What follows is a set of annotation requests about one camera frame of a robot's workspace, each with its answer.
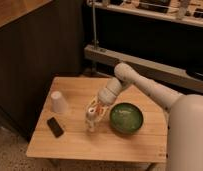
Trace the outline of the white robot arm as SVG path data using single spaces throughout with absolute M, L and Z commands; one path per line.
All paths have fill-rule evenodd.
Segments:
M 117 64 L 114 74 L 87 106 L 88 128 L 93 130 L 120 93 L 134 85 L 168 113 L 166 171 L 203 171 L 203 96 L 184 95 L 126 63 Z

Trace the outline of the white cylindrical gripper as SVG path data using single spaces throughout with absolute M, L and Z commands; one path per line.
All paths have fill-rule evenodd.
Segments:
M 109 106 L 102 106 L 101 104 L 99 104 L 98 99 L 104 105 L 112 105 L 121 91 L 121 82 L 117 78 L 113 77 L 107 82 L 106 86 L 98 92 L 98 97 L 95 96 L 90 101 L 90 103 L 87 105 L 87 108 L 96 108 L 96 123 L 99 123 L 109 110 Z

